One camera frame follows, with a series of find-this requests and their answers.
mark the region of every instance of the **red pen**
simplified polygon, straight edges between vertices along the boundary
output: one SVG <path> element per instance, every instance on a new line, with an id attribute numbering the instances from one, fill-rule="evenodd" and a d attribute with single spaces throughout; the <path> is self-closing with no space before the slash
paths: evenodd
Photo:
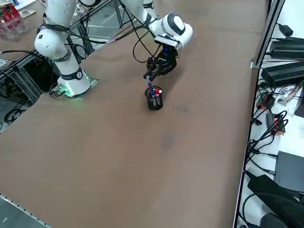
<path id="1" fill-rule="evenodd" d="M 158 88 L 155 89 L 155 94 L 156 94 L 156 102 L 157 102 L 157 104 L 161 105 L 160 90 Z"/>

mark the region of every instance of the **power adapter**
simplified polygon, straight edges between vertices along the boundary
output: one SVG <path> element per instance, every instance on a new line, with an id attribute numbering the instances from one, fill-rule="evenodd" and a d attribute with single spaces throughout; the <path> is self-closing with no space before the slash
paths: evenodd
<path id="1" fill-rule="evenodd" d="M 267 128 L 271 126 L 275 126 L 274 129 L 271 131 L 273 134 L 284 134 L 285 131 L 285 124 L 283 119 L 278 120 L 278 116 L 273 113 L 268 113 L 266 115 L 266 124 Z"/>
<path id="2" fill-rule="evenodd" d="M 279 29 L 284 36 L 289 37 L 294 33 L 294 31 L 288 25 L 277 24 L 279 25 Z"/>

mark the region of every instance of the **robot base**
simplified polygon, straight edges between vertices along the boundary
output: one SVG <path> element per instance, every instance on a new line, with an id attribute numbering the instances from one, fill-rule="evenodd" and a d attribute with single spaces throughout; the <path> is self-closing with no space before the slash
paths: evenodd
<path id="1" fill-rule="evenodd" d="M 84 71 L 83 77 L 80 80 L 64 80 L 63 78 L 58 79 L 57 91 L 60 89 L 61 91 L 65 91 L 64 95 L 68 97 L 74 97 L 76 95 L 80 95 L 85 93 L 90 87 L 90 79 L 86 75 Z"/>

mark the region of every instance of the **black device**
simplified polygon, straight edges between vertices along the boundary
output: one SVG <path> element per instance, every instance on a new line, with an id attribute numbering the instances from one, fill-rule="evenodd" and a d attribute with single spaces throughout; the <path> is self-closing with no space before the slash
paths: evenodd
<path id="1" fill-rule="evenodd" d="M 267 175 L 255 176 L 250 172 L 248 187 L 253 191 L 288 228 L 304 228 L 304 206 L 286 189 Z"/>
<path id="2" fill-rule="evenodd" d="M 279 25 L 279 29 L 284 36 L 289 37 L 293 35 L 294 31 L 288 25 L 277 24 Z"/>
<path id="3" fill-rule="evenodd" d="M 279 119 L 279 116 L 273 113 L 267 113 L 266 114 L 266 124 L 267 128 L 270 128 L 271 126 L 275 125 L 273 130 L 271 131 L 273 134 L 283 134 L 285 133 L 285 125 L 284 125 L 284 120 Z"/>
<path id="4" fill-rule="evenodd" d="M 298 84 L 304 80 L 304 61 L 266 67 L 261 75 L 272 87 Z"/>
<path id="5" fill-rule="evenodd" d="M 275 171 L 275 182 L 278 185 L 291 190 L 304 192 L 303 157 L 280 151 L 276 161 Z"/>
<path id="6" fill-rule="evenodd" d="M 271 109 L 275 104 L 276 99 L 269 93 L 262 94 L 257 101 L 258 109 Z"/>
<path id="7" fill-rule="evenodd" d="M 304 42 L 273 41 L 269 54 L 271 58 L 304 59 Z"/>
<path id="8" fill-rule="evenodd" d="M 304 118 L 304 89 L 302 89 L 301 95 L 300 95 L 300 99 L 299 102 L 296 106 L 295 112 L 294 114 L 299 116 L 299 117 L 303 117 Z"/>
<path id="9" fill-rule="evenodd" d="M 261 218 L 260 228 L 288 228 L 278 216 L 268 213 Z"/>

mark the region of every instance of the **black power supply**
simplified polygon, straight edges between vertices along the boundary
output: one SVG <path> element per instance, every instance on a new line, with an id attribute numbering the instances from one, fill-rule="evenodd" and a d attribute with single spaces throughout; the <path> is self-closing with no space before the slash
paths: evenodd
<path id="1" fill-rule="evenodd" d="M 304 42 L 273 41 L 269 55 L 278 59 L 304 59 Z"/>
<path id="2" fill-rule="evenodd" d="M 274 106 L 276 99 L 269 93 L 262 94 L 257 102 L 258 109 L 269 109 Z"/>
<path id="3" fill-rule="evenodd" d="M 294 31 L 288 25 L 277 24 L 279 25 L 279 29 L 284 36 L 289 37 L 293 35 Z"/>
<path id="4" fill-rule="evenodd" d="M 266 124 L 267 124 L 267 128 L 270 128 L 271 126 L 275 125 L 274 129 L 272 130 L 273 134 L 284 134 L 285 133 L 284 120 L 282 120 L 282 119 L 278 120 L 276 114 L 267 113 Z"/>
<path id="5" fill-rule="evenodd" d="M 304 80 L 304 61 L 266 67 L 262 77 L 271 87 L 298 84 Z"/>

